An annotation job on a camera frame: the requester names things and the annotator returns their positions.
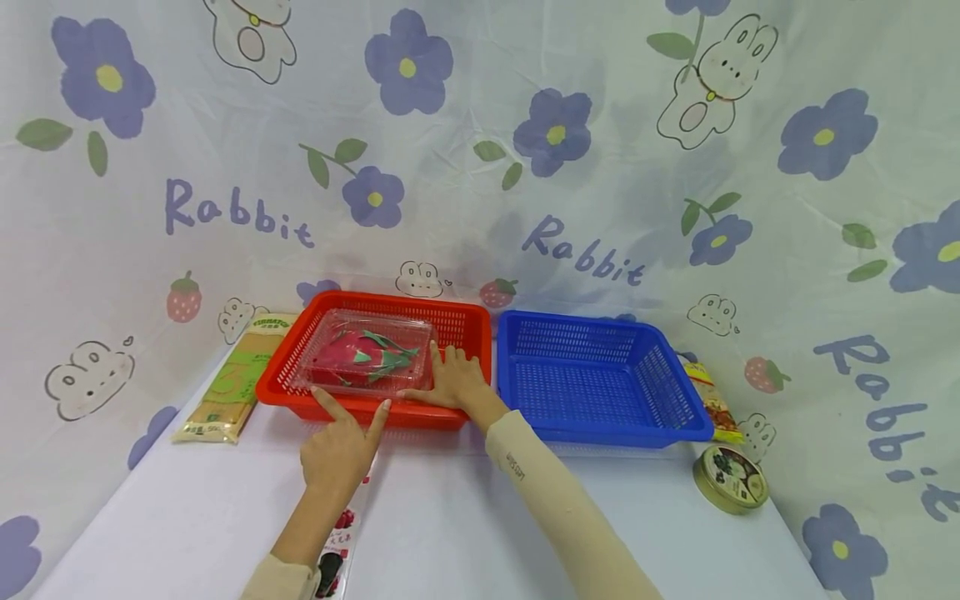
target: plastic basket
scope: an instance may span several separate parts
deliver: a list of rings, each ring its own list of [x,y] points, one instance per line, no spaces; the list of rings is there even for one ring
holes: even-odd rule
[[[545,441],[662,448],[713,436],[680,360],[648,324],[506,311],[497,387]]]
[[[467,356],[479,356],[487,381],[491,380],[490,314],[482,306],[398,296],[330,291],[318,294],[283,338],[267,370],[256,384],[256,396],[264,404],[285,406],[304,420],[330,420],[305,387],[295,385],[297,365],[310,337],[326,311],[346,308],[374,315],[405,317],[430,322],[437,331],[438,344],[463,348]],[[369,423],[382,396],[341,396],[333,394],[361,423]],[[468,420],[462,411],[429,406],[413,400],[394,400],[389,427],[419,429],[460,429]]]

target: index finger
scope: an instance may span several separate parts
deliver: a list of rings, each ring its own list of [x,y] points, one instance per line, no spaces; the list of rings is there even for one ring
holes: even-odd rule
[[[310,393],[313,394],[317,403],[320,404],[334,420],[353,420],[353,415],[348,413],[347,409],[333,396],[328,394],[326,390],[314,387],[310,388]]]

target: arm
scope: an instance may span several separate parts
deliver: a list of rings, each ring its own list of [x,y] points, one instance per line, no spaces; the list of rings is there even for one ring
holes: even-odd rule
[[[492,390],[489,394],[495,397]],[[496,402],[503,405],[499,398]],[[493,399],[484,404],[493,404]],[[564,565],[578,598],[660,600],[660,593],[587,491],[518,411],[489,425],[487,453],[514,483]]]
[[[661,600],[577,478],[487,385],[479,361],[436,346],[434,389],[408,390],[405,397],[467,412],[487,438],[487,453],[514,482],[531,516],[564,565],[580,600]]]
[[[390,402],[376,411],[370,430],[330,395],[314,396],[335,419],[300,448],[306,490],[274,548],[257,566],[240,600],[309,600],[317,592],[317,562],[337,518],[370,470],[390,414]]]

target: cartoon bunny face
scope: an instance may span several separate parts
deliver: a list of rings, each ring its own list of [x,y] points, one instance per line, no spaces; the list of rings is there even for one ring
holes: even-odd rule
[[[713,44],[700,57],[697,70],[710,90],[724,100],[739,100],[747,95],[777,45],[775,27],[760,27],[760,16],[748,14],[736,22],[723,40]]]
[[[733,325],[736,316],[736,304],[732,300],[720,298],[717,294],[707,294],[700,298],[696,306],[686,312],[686,317],[704,329],[709,329],[720,337],[739,333]]]
[[[254,306],[238,298],[227,300],[223,312],[217,316],[217,326],[224,334],[224,341],[230,345],[236,344],[240,335],[253,321],[253,317],[270,312],[263,306]]]
[[[233,0],[243,11],[280,27],[290,20],[290,0]]]
[[[84,342],[70,361],[47,373],[44,388],[56,400],[63,420],[80,420],[97,412],[127,384],[135,361],[124,352],[112,352],[101,342]]]
[[[396,288],[414,298],[436,298],[444,292],[444,283],[440,281],[437,267],[428,262],[408,260],[400,265]]]
[[[737,427],[745,440],[747,458],[759,464],[777,437],[777,428],[760,413],[753,413],[738,423]]]

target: cloth backdrop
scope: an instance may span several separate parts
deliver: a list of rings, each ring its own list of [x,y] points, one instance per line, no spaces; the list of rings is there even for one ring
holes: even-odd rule
[[[953,597],[955,3],[3,17],[0,599],[258,307],[337,287],[655,324],[717,379],[826,589]]]

